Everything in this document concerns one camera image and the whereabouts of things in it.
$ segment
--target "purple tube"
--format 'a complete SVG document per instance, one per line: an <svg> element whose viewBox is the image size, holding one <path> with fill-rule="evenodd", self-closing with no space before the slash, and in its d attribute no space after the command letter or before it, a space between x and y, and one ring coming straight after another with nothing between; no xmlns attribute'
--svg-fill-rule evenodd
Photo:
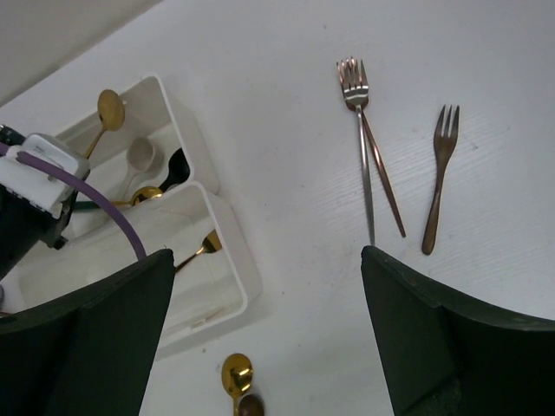
<svg viewBox="0 0 555 416"><path fill-rule="evenodd" d="M0 155L5 155L8 152L9 148L10 147L5 145L4 143L0 143ZM129 240L129 243L133 247L137 259L141 260L147 256L145 248L142 245L142 242L137 235L137 232L134 230L133 226L127 221L123 214L121 214L121 212L104 197L104 195L98 192L91 185L87 184L84 180L81 180L76 176L67 173L63 169L51 165L50 163L42 159L38 159L29 153L19 152L16 159L18 162L21 162L27 166L31 166L36 170L39 170L50 176L53 176L56 179L61 180L61 182L75 188L86 197L89 197L98 206L100 206L121 228L121 230L127 237L127 240Z"/></svg>

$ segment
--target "tabletop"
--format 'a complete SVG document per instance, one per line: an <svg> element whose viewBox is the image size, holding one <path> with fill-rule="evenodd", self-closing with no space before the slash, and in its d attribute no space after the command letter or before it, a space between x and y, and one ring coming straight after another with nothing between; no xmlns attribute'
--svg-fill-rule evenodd
<svg viewBox="0 0 555 416"><path fill-rule="evenodd" d="M408 233L372 166L376 244L471 296L555 319L554 17L549 0L165 0L2 107L22 132L60 131L86 97L155 72L198 117L264 290L233 327L154 363L141 416L231 413L219 370L235 352L269 415L392 414L360 274L356 118L336 76L351 55ZM460 105L460 135L426 257L444 104Z"/></svg>

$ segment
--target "utensil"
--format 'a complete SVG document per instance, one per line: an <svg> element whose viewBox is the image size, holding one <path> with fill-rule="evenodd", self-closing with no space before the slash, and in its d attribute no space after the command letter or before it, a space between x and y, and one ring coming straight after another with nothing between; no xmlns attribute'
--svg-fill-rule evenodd
<svg viewBox="0 0 555 416"><path fill-rule="evenodd" d="M135 206L140 204L147 199L152 198L159 198L162 196L164 192L157 188L156 186L143 186L139 190L137 190L131 199L128 201L112 201L112 204L115 206L124 206L124 205L131 205ZM86 211L86 210L96 210L98 209L98 205L95 204L93 201L77 201L73 207L74 211Z"/></svg>
<svg viewBox="0 0 555 416"><path fill-rule="evenodd" d="M167 162L168 173L167 178L159 188L165 192L170 186L182 184L191 175L191 167L185 159L183 149L176 150L170 160Z"/></svg>
<svg viewBox="0 0 555 416"><path fill-rule="evenodd" d="M441 109L440 117L437 120L437 126L435 127L434 133L434 152L436 164L434 199L432 199L428 223L426 224L426 231L424 232L424 239L422 240L422 253L428 256L432 254L435 246L437 225L440 219L441 189L443 187L445 171L447 170L447 163L451 159L451 155L453 155L453 151L455 146L457 146L457 139L459 137L460 108L457 106L455 109L453 125L451 126L451 110L453 107L449 107L447 121L445 123L445 128L443 128L445 108L446 106L443 106Z"/></svg>
<svg viewBox="0 0 555 416"><path fill-rule="evenodd" d="M98 96L96 106L98 117L101 119L102 129L85 152L84 156L86 159L90 158L90 155L98 144L98 140L101 139L105 132L118 131L125 121L125 108L120 96L115 91L111 89L102 91Z"/></svg>
<svg viewBox="0 0 555 416"><path fill-rule="evenodd" d="M337 64L337 72L339 73L339 82L342 85L343 91L343 83L344 83L344 76L343 76L343 62L342 64ZM366 72L364 71L364 65L361 61L361 73L364 74L364 78L366 79ZM365 108L368 105L369 99L366 98L366 101L362 104L362 108ZM349 102L345 101L347 104L347 108L351 111L356 111L356 107L350 104ZM397 223L397 227L399 228L399 232L401 236L405 238L407 233L405 231L405 227L402 224L401 213L399 212L399 207L397 206L397 202L395 201L395 195L393 193L393 188L391 187L391 183L389 182L388 173L386 172L385 165L383 164L382 155L380 154L380 150L378 149L378 145L375 142L374 134L370 130L370 124L368 123L368 119L364 112L362 112L362 123L364 125L364 131L366 132L366 136L369 140L370 148L372 149L372 156L374 157L375 164L378 168L378 174L380 175L380 180L382 181L383 190L388 198L389 206L391 207L391 211L393 212L393 216L395 217L395 222Z"/></svg>
<svg viewBox="0 0 555 416"><path fill-rule="evenodd" d="M256 394L245 396L239 403L239 416L264 416L264 403Z"/></svg>
<svg viewBox="0 0 555 416"><path fill-rule="evenodd" d="M187 266L196 256L201 254L211 254L222 250L222 243L219 241L218 233L216 230L212 230L204 240L202 240L202 245L192 256L184 260L175 266L175 273L178 273L181 269Z"/></svg>
<svg viewBox="0 0 555 416"><path fill-rule="evenodd" d="M227 357L222 366L222 385L233 399L233 416L239 415L238 400L249 391L252 384L251 360L242 354Z"/></svg>
<svg viewBox="0 0 555 416"><path fill-rule="evenodd" d="M366 71L361 61L361 67L358 68L356 59L351 56L337 64L340 74L340 81L343 89L343 98L347 105L355 109L358 119L358 129L361 144L361 162L362 162L362 188L364 190L364 201L366 205L366 218L368 219L368 227L370 234L370 245L375 245L375 226L374 226L374 206L372 202L372 182L370 181L370 170L368 162L368 148L366 139L364 138L364 124L362 122L362 106L368 103L368 80L366 79Z"/></svg>
<svg viewBox="0 0 555 416"><path fill-rule="evenodd" d="M121 182L118 195L125 196L136 175L146 173L157 167L161 162L160 156L161 154L151 140L142 137L133 140L125 154L127 174Z"/></svg>

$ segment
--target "black spoon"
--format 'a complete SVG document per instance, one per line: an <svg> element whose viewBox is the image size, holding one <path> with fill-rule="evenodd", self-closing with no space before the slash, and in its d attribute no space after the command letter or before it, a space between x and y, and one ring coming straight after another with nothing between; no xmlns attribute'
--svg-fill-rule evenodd
<svg viewBox="0 0 555 416"><path fill-rule="evenodd" d="M165 192L172 185L182 184L189 179L191 175L191 168L185 159L185 154L183 149L178 149L172 155L170 160L167 162L167 167L169 172L167 173L167 178L159 188Z"/></svg>

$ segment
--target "utensil organizer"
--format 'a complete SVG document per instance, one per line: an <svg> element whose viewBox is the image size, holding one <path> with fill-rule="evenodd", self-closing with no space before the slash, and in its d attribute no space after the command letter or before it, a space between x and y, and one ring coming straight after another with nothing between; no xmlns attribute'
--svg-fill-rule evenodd
<svg viewBox="0 0 555 416"><path fill-rule="evenodd" d="M132 86L121 98L126 106L125 124L119 132L102 137L91 158L88 182L108 198L120 198L113 192L126 173L127 146L136 137L147 137L164 153L164 169L153 177L135 178L128 192L157 186L167 175L167 161L181 147L191 168L190 178L124 215L148 254L170 248L176 264L198 250L214 229L223 245L223 250L198 256L176 275L160 338L159 348L163 348L241 315L261 292L261 281L232 208L215 195L218 178L191 112L167 94L155 75ZM96 112L91 112L58 137L84 152L100 128ZM135 261L123 233L102 211L74 213L67 238L69 243L60 251L36 247L16 268L27 308L97 282Z"/></svg>

